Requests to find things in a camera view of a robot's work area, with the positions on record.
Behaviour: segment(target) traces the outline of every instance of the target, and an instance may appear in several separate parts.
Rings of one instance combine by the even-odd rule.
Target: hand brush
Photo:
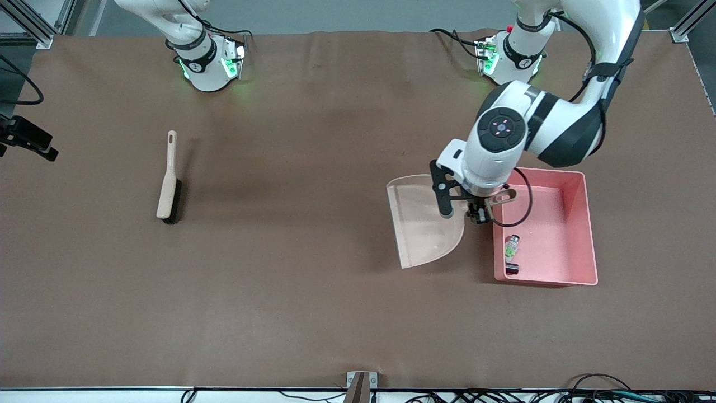
[[[177,132],[169,131],[167,134],[167,172],[162,182],[162,193],[159,196],[157,218],[165,224],[176,224],[178,220],[179,197],[181,195],[181,181],[176,173]]]

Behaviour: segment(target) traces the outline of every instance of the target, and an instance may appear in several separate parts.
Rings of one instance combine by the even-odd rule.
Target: green led light
[[[539,62],[541,62],[541,61],[542,61],[542,56],[540,56],[540,57],[537,59],[537,61],[535,62],[535,69],[532,70],[532,75],[537,74],[537,69],[539,68]]]
[[[236,72],[236,63],[232,62],[231,60],[221,59],[221,64],[224,66],[224,70],[226,70],[226,75],[229,78],[234,78],[237,75]]]
[[[191,80],[189,78],[189,73],[186,72],[186,68],[184,67],[184,63],[181,61],[181,59],[179,59],[179,65],[181,66],[181,70],[184,71],[184,78],[186,78],[187,80]]]
[[[490,59],[485,61],[485,74],[490,75],[495,72],[495,66],[497,65],[497,62],[500,60],[500,57],[497,53],[497,51],[494,51],[492,56],[490,56]]]

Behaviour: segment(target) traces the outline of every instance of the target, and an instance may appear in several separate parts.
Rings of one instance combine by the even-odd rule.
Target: brush bristles
[[[162,219],[162,222],[169,225],[174,225],[179,220],[179,198],[181,196],[181,181],[177,179],[176,187],[174,188],[174,200],[172,200],[172,212],[169,214],[169,218]]]

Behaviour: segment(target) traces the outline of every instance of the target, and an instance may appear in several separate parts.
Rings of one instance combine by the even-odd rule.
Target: table
[[[466,34],[479,37],[486,32]],[[163,38],[58,37],[19,107],[54,163],[0,161],[0,384],[716,387],[716,121],[688,49],[645,32],[589,191],[599,285],[497,283],[492,229],[401,270],[385,184],[427,173],[493,88],[435,34],[257,36],[200,93]],[[558,33],[533,84],[589,58]],[[182,221],[154,218],[179,132]],[[525,155],[521,166],[545,167]]]

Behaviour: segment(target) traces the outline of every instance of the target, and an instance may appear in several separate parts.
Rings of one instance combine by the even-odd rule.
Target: brush handle
[[[167,171],[174,172],[177,159],[177,132],[167,133]]]

